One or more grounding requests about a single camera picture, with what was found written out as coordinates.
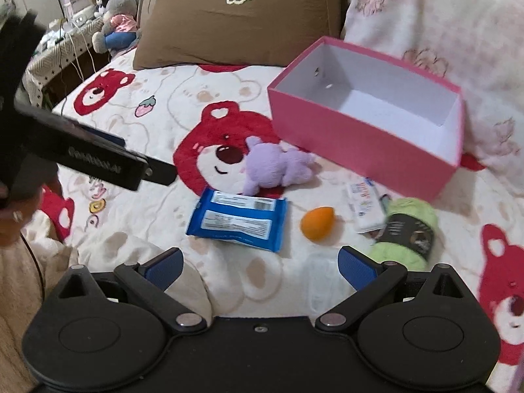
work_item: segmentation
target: orange makeup sponge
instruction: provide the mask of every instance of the orange makeup sponge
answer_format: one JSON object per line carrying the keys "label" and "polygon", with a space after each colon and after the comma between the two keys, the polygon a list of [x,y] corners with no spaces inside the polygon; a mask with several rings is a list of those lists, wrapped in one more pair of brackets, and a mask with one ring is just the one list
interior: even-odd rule
{"label": "orange makeup sponge", "polygon": [[320,207],[306,213],[300,222],[300,230],[310,241],[316,242],[330,234],[335,224],[335,210]]}

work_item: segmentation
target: purple plush toy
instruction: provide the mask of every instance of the purple plush toy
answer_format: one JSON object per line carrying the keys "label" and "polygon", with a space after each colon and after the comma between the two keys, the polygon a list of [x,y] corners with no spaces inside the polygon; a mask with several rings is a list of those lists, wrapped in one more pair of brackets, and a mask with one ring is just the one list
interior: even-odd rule
{"label": "purple plush toy", "polygon": [[262,143],[256,136],[248,137],[246,143],[250,153],[246,157],[244,195],[254,197],[261,187],[302,184],[313,177],[308,165],[314,162],[315,155],[297,149],[284,152],[280,145]]}

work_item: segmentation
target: circular black cover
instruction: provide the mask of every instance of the circular black cover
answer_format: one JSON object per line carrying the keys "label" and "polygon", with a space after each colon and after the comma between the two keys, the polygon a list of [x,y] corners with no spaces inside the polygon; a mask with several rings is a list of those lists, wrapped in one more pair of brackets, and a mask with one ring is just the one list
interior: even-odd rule
{"label": "circular black cover", "polygon": [[366,317],[358,330],[358,345],[375,370],[424,390],[483,379],[497,361],[499,342],[477,303],[454,298],[390,304]]}
{"label": "circular black cover", "polygon": [[40,312],[29,327],[24,357],[36,377],[62,390],[109,390],[134,381],[161,355],[163,326],[126,303],[74,297]]}

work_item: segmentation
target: patterned tablecloth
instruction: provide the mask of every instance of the patterned tablecloth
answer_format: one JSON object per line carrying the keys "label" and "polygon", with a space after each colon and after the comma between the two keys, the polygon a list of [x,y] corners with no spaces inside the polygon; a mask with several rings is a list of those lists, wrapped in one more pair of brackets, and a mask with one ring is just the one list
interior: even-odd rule
{"label": "patterned tablecloth", "polygon": [[77,55],[80,57],[81,54],[87,51],[86,43],[88,48],[93,47],[92,37],[102,29],[102,25],[102,18],[97,18],[80,27],[80,31],[75,28],[69,34],[66,34],[66,38],[60,44],[36,55],[32,59],[27,66],[22,83],[33,106],[38,108],[42,106],[43,88],[59,75],[62,69],[76,59],[74,49],[76,49]]}

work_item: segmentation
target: blue package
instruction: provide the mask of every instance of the blue package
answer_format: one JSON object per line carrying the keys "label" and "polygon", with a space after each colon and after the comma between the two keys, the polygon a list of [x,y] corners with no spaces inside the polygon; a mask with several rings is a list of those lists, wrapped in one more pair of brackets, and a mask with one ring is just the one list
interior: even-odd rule
{"label": "blue package", "polygon": [[285,199],[231,195],[206,188],[186,234],[278,253],[287,207]]}

